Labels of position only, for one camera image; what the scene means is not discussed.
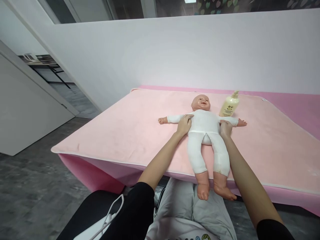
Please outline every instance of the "black sleeve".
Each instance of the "black sleeve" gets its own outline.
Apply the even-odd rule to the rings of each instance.
[[[129,192],[122,209],[101,237],[106,239],[145,239],[153,222],[154,191],[139,182]]]
[[[294,240],[289,230],[282,223],[272,219],[264,219],[258,223],[257,235],[259,240]]]

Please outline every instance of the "cable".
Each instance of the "cable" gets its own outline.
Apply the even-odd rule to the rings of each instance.
[[[113,217],[111,217],[111,219],[110,219],[110,221],[107,223],[106,222],[106,220],[107,220],[107,218],[108,218],[108,215],[109,215],[109,213],[110,213],[110,211],[111,211],[111,208],[112,208],[112,206],[113,206],[113,204],[116,202],[116,201],[118,201],[118,199],[121,197],[121,206],[120,206],[120,208],[119,208],[119,210],[115,213],[115,215],[113,216]],[[113,203],[111,204],[111,207],[109,208],[109,211],[108,211],[108,213],[107,213],[107,216],[106,216],[106,218],[105,218],[105,220],[104,220],[104,223],[103,223],[103,225],[102,225],[102,228],[95,234],[95,235],[93,235],[93,237],[92,238],[90,238],[90,240],[94,240],[98,235],[99,235],[99,233],[101,233],[101,237],[102,237],[102,235],[103,235],[103,230],[112,222],[112,220],[118,215],[118,213],[120,212],[120,210],[121,210],[121,208],[122,208],[122,206],[123,206],[123,203],[124,203],[124,197],[123,197],[123,194],[121,194],[116,200],[114,200],[113,201]]]

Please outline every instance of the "doorway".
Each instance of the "doorway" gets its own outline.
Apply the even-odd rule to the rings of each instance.
[[[77,117],[92,119],[101,113],[3,1],[0,1],[0,40],[78,110]]]

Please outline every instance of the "door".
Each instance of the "door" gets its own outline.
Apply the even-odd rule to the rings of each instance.
[[[0,152],[15,155],[74,115],[0,53]]]

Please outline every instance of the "white doll outfit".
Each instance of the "white doll outfit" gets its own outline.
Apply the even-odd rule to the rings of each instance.
[[[226,145],[220,136],[220,120],[229,121],[233,126],[238,119],[233,117],[220,117],[213,112],[196,110],[192,113],[191,128],[188,132],[188,157],[195,174],[207,171],[206,164],[201,155],[201,144],[212,145],[214,151],[213,170],[224,176],[229,175],[230,161]],[[169,123],[178,123],[184,115],[168,116]]]

